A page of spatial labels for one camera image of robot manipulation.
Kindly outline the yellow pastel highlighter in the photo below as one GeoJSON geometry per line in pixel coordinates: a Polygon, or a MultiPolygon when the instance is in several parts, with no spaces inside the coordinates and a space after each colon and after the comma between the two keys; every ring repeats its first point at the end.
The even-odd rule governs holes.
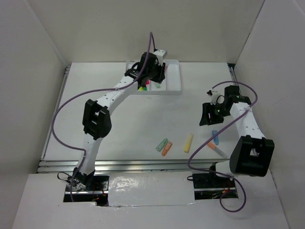
{"type": "Polygon", "coordinates": [[[183,151],[184,151],[185,153],[189,153],[190,147],[191,147],[191,144],[192,144],[192,140],[193,140],[193,134],[189,134],[188,137],[187,137],[187,139],[186,139],[184,148],[183,148],[183,151]]]}

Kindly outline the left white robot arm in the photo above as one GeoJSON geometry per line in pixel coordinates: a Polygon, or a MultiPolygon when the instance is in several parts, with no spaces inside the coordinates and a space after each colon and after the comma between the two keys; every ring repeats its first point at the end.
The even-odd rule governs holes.
{"type": "Polygon", "coordinates": [[[95,160],[101,141],[112,128],[111,114],[129,95],[144,87],[147,81],[162,83],[165,79],[166,55],[167,51],[161,49],[153,53],[145,52],[141,60],[125,72],[114,91],[108,92],[98,100],[89,99],[85,103],[82,124],[86,155],[79,160],[73,170],[74,178],[81,189],[89,190],[94,185],[95,160]]]}

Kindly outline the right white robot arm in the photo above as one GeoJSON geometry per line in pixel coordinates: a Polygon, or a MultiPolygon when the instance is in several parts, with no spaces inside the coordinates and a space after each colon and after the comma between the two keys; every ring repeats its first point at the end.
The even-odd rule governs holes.
{"type": "Polygon", "coordinates": [[[239,135],[230,159],[216,163],[215,171],[208,175],[209,184],[219,187],[224,182],[225,175],[264,177],[275,144],[261,132],[253,115],[250,98],[242,96],[239,87],[235,85],[225,87],[224,95],[213,89],[207,94],[211,97],[211,102],[203,104],[200,126],[220,124],[225,117],[231,116],[237,119],[234,124],[239,135]]]}

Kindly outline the blue pastel highlighter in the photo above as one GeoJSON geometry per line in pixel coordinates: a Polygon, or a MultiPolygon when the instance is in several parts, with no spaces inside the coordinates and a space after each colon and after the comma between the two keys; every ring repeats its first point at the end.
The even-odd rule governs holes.
{"type": "Polygon", "coordinates": [[[213,130],[212,131],[212,135],[213,135],[213,141],[214,141],[214,144],[217,146],[219,145],[219,138],[218,138],[218,131],[217,130],[213,130]]]}

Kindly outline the orange pastel long highlighter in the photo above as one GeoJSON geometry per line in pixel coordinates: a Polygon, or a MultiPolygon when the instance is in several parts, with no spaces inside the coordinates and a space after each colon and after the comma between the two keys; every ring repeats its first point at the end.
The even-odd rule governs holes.
{"type": "Polygon", "coordinates": [[[219,156],[221,156],[222,158],[228,158],[227,154],[224,153],[221,149],[219,149],[215,144],[213,144],[212,142],[209,142],[208,147],[211,148],[214,152],[216,152],[219,156]]]}

